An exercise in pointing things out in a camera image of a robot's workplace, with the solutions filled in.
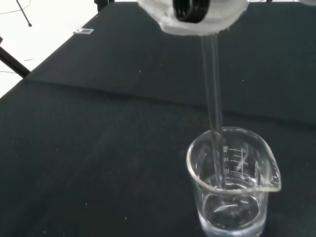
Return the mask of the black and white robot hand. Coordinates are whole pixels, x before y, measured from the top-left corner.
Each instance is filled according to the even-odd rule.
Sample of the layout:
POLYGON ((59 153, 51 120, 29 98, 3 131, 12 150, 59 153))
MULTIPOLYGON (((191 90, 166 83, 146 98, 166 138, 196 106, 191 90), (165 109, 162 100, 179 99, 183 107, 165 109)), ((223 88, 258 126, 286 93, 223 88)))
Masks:
POLYGON ((246 11, 248 0, 138 0, 162 31, 207 36, 229 28, 246 11))

